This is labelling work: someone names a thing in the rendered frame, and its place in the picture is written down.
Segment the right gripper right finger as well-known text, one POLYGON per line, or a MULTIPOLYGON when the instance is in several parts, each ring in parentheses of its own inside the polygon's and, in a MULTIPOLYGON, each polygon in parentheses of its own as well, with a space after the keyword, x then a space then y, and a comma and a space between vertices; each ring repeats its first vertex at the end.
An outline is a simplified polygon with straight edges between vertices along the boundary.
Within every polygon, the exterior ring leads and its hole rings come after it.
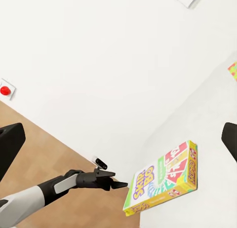
POLYGON ((237 162, 237 124, 226 122, 221 140, 237 162))

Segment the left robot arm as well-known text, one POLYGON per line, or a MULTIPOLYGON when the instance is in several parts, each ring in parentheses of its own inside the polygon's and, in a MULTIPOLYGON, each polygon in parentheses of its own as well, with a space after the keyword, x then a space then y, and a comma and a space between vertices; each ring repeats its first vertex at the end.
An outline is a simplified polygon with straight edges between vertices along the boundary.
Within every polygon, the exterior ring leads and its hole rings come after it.
POLYGON ((106 171, 108 166, 94 156, 94 172, 71 169, 64 176, 60 175, 49 181, 9 195, 0 200, 0 228, 14 228, 21 221, 66 195, 70 188, 92 188, 110 191, 128 186, 128 183, 116 181, 114 172, 106 171))

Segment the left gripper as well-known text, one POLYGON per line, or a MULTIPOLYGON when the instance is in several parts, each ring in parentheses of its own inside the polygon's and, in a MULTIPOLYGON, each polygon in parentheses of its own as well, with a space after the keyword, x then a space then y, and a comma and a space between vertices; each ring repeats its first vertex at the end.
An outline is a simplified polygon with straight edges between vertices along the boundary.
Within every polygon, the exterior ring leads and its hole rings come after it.
POLYGON ((104 189, 110 191, 110 188, 119 189, 128 186, 128 183, 116 181, 113 179, 116 173, 109 171, 101 171, 95 168, 94 172, 87 172, 84 176, 85 188, 104 189))

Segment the board game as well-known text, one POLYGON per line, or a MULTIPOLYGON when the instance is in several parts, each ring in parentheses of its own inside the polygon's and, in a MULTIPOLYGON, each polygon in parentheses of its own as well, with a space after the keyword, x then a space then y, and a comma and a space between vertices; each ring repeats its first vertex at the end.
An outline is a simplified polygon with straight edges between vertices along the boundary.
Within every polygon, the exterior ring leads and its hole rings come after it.
POLYGON ((188 140, 134 174, 126 216, 197 189, 198 146, 188 140))

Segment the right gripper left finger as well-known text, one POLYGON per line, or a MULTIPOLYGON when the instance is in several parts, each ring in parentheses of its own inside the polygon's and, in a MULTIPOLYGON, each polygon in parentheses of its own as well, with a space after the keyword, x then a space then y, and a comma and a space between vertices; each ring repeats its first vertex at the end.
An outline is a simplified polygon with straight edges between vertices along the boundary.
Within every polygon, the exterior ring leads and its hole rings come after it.
POLYGON ((0 128, 0 181, 26 141, 21 122, 0 128))

